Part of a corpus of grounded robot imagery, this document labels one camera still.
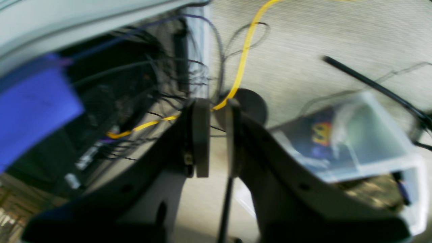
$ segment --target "plastic container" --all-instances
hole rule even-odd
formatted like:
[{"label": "plastic container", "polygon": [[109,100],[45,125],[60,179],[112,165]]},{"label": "plastic container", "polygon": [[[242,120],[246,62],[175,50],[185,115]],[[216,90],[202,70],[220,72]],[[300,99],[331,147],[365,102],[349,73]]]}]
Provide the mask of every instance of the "plastic container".
[{"label": "plastic container", "polygon": [[[270,132],[299,163],[328,183],[401,172],[412,204],[400,214],[412,235],[425,230],[426,166],[372,94],[357,94]],[[237,190],[237,201],[250,211],[253,205],[248,197],[244,186]]]}]

